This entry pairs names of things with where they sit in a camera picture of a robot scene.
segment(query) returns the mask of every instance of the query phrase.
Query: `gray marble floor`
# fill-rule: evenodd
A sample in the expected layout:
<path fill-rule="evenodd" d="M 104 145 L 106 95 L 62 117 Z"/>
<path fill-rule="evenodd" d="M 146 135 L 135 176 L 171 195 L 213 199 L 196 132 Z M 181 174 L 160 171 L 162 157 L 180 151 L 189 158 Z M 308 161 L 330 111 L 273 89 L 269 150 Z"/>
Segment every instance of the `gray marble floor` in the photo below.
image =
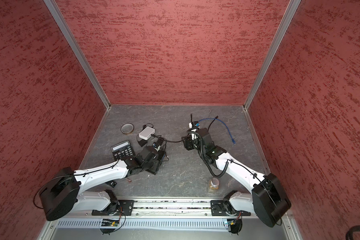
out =
<path fill-rule="evenodd" d="M 113 162 L 111 146 L 129 140 L 135 153 L 142 147 L 136 141 L 136 135 L 146 123 L 152 123 L 155 134 L 161 134 L 168 140 L 178 141 L 187 135 L 190 113 L 193 120 L 210 118 L 216 115 L 229 127 L 236 145 L 233 145 L 225 126 L 215 121 L 210 134 L 216 145 L 226 149 L 237 160 L 259 172 L 264 172 L 260 157 L 256 151 L 244 112 L 239 106 L 139 106 L 113 105 L 101 130 L 90 157 L 82 168 L 91 168 Z M 120 128 L 125 123 L 132 123 L 135 130 L 131 135 L 123 135 Z M 156 175 L 141 172 L 126 179 L 116 180 L 113 189 L 116 196 L 123 197 L 224 197 L 231 190 L 247 192 L 246 189 L 228 174 L 220 178 L 220 188 L 215 194 L 207 192 L 207 183 L 212 178 L 197 151 L 187 151 L 182 143 L 168 143 L 169 161 L 164 162 Z M 92 190 L 109 188 L 103 184 Z"/>

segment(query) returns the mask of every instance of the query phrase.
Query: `glass jar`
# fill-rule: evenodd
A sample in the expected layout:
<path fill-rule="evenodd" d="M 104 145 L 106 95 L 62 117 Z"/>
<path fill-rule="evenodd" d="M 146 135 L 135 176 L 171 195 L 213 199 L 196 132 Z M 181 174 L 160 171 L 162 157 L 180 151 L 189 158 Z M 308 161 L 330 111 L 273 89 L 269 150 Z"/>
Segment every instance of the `glass jar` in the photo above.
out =
<path fill-rule="evenodd" d="M 219 189 L 219 180 L 215 177 L 209 180 L 208 188 L 207 188 L 208 192 L 216 193 L 218 189 Z"/>

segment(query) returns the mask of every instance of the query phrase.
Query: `calculator display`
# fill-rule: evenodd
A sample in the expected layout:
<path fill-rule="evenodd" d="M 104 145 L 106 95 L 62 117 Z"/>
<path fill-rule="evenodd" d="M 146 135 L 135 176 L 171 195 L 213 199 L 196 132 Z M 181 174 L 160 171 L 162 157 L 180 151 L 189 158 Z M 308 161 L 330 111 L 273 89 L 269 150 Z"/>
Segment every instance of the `calculator display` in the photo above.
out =
<path fill-rule="evenodd" d="M 125 142 L 125 143 L 123 143 L 123 144 L 117 145 L 117 146 L 115 146 L 115 147 L 112 148 L 112 151 L 116 151 L 117 149 L 122 148 L 122 147 L 127 146 L 127 145 L 128 145 L 128 142 Z"/>

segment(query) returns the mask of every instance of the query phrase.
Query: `robotic arm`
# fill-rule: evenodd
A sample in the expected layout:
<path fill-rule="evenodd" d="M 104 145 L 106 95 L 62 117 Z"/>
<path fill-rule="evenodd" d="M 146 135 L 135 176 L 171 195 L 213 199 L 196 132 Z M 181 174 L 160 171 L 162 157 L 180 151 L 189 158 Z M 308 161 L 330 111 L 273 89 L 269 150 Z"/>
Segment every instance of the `robotic arm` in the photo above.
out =
<path fill-rule="evenodd" d="M 229 215 L 238 211 L 255 213 L 269 227 L 273 227 L 291 208 L 287 194 L 279 179 L 273 175 L 264 175 L 250 169 L 232 157 L 225 149 L 216 146 L 206 128 L 199 128 L 197 121 L 190 123 L 188 136 L 182 137 L 187 150 L 196 149 L 211 175 L 221 177 L 225 173 L 240 182 L 252 197 L 233 191 L 227 195 L 223 204 Z M 216 175 L 210 165 L 221 170 Z"/>
<path fill-rule="evenodd" d="M 112 191 L 87 192 L 102 183 L 112 182 L 147 170 L 155 174 L 161 165 L 165 151 L 163 141 L 145 146 L 137 156 L 126 156 L 120 161 L 100 167 L 72 171 L 60 170 L 55 177 L 39 190 L 39 196 L 48 221 L 63 217 L 69 212 L 94 210 L 98 215 L 115 213 L 118 204 Z"/>

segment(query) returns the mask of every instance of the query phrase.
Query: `white cable tray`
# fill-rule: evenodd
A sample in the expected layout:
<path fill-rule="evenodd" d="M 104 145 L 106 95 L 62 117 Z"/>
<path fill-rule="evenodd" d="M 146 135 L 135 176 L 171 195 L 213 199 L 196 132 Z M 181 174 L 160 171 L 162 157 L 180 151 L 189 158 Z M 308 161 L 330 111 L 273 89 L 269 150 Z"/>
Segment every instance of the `white cable tray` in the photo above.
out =
<path fill-rule="evenodd" d="M 61 218 L 56 225 L 56 228 L 119 228 L 119 227 L 102 227 L 101 221 L 103 218 Z M 162 229 L 162 230 L 208 230 L 208 231 L 226 231 L 224 226 L 224 218 L 217 219 L 198 219 L 198 218 L 182 218 L 182 219 L 168 219 L 168 218 L 127 218 L 123 229 Z M 121 218 L 120 223 L 124 222 L 124 217 Z"/>

